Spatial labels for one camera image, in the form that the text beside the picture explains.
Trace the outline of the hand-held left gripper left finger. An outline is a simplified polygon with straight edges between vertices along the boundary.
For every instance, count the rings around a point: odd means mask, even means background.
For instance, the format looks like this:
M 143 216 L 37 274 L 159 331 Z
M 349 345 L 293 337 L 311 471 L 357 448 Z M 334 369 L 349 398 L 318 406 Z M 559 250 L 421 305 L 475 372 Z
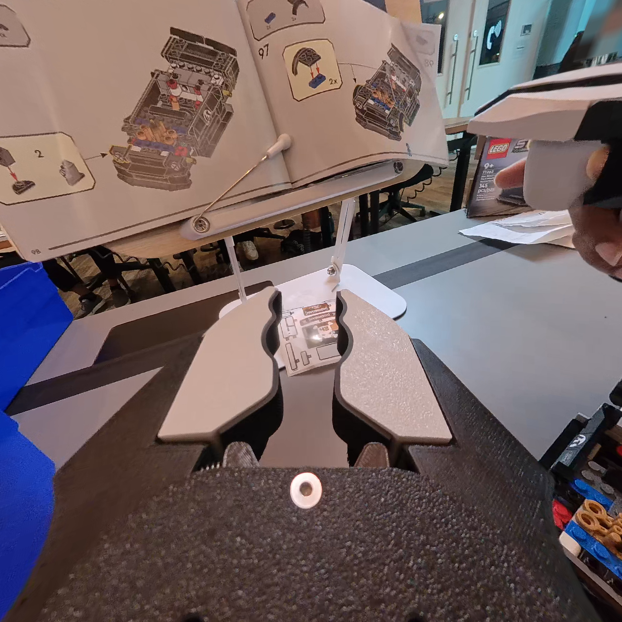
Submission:
M 218 450 L 248 444 L 259 460 L 283 420 L 275 355 L 282 296 L 265 287 L 204 334 L 157 438 L 205 442 Z

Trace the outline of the lego set box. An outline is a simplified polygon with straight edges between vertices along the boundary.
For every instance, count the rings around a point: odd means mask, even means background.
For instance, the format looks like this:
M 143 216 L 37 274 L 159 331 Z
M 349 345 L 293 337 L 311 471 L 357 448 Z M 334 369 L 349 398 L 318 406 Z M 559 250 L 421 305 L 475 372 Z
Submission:
M 465 205 L 467 218 L 510 216 L 529 211 L 522 186 L 500 189 L 494 182 L 499 172 L 527 156 L 528 147 L 527 139 L 486 138 Z

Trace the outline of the open instruction booklet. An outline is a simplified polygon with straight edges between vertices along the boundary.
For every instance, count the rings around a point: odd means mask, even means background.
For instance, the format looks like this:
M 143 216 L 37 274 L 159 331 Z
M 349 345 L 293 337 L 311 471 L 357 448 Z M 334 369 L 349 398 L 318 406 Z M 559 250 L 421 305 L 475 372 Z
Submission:
M 1 226 L 42 261 L 445 165 L 439 40 L 366 1 L 2 1 Z

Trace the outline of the black and white sticker sheet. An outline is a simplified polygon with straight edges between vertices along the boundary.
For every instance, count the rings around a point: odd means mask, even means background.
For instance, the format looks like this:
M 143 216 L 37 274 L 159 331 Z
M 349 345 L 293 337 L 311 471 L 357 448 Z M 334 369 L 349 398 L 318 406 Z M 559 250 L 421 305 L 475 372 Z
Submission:
M 336 301 L 285 310 L 279 323 L 279 358 L 288 377 L 337 363 Z

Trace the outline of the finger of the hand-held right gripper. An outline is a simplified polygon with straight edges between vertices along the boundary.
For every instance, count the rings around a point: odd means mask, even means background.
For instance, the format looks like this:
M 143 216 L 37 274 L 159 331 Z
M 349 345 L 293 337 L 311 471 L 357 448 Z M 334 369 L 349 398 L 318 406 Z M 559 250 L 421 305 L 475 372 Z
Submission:
M 609 86 L 620 83 L 621 62 L 580 68 L 515 85 L 480 107 L 475 116 L 483 114 L 511 95 L 528 95 L 567 88 Z
M 568 141 L 576 135 L 587 109 L 605 99 L 604 91 L 515 93 L 482 109 L 470 120 L 471 134 Z

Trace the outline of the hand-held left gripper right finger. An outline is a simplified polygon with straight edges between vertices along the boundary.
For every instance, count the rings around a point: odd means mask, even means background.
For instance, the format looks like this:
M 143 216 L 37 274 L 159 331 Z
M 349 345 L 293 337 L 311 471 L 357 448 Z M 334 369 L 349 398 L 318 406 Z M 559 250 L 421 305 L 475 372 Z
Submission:
M 389 461 L 411 445 L 453 441 L 413 341 L 397 322 L 349 290 L 336 298 L 338 353 L 332 424 L 348 461 L 378 443 Z

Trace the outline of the partly built lego car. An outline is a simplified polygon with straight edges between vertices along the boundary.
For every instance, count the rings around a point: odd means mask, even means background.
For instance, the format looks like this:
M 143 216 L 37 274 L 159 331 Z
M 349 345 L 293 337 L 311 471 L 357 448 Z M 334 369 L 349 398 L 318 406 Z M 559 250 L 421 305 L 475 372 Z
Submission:
M 555 481 L 564 552 L 584 583 L 621 606 L 621 396 L 575 416 L 539 462 Z

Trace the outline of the white paper sheets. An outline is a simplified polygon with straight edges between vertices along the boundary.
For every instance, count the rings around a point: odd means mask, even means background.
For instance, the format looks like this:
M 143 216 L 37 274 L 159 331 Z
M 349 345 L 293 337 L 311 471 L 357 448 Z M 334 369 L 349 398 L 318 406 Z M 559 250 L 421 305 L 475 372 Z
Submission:
M 556 245 L 574 249 L 569 212 L 531 211 L 462 229 L 462 236 L 490 239 L 515 245 Z

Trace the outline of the wooden desk with black legs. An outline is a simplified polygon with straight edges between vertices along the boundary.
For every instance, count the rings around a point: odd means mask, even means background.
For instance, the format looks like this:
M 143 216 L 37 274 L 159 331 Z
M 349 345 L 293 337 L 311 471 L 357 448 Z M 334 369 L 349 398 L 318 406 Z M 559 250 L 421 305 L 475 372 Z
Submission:
M 455 177 L 450 200 L 450 212 L 463 208 L 471 152 L 479 143 L 479 136 L 468 132 L 470 117 L 445 120 L 445 134 L 449 153 L 456 153 Z

